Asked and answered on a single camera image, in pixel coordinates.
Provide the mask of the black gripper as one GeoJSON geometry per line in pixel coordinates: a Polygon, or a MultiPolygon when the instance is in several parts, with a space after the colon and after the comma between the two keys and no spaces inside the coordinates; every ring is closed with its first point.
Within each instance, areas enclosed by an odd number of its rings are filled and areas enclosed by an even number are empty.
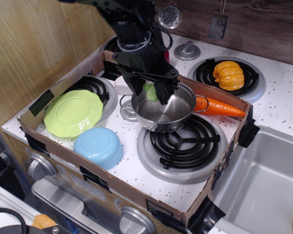
{"type": "Polygon", "coordinates": [[[130,90],[139,96],[146,81],[153,81],[160,104],[166,105],[175,90],[179,90],[180,81],[179,72],[166,62],[164,52],[151,43],[137,50],[120,50],[112,58],[130,90]]]}

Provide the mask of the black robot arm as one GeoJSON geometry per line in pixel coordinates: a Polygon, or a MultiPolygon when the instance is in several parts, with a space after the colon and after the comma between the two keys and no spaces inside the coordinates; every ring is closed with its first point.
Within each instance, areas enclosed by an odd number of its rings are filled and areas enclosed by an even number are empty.
{"type": "Polygon", "coordinates": [[[179,72],[167,61],[162,34],[167,30],[155,22],[155,3],[150,0],[80,0],[79,4],[96,7],[101,17],[114,30],[119,52],[117,62],[131,91],[139,95],[143,85],[152,81],[162,105],[180,87],[179,72]]]}

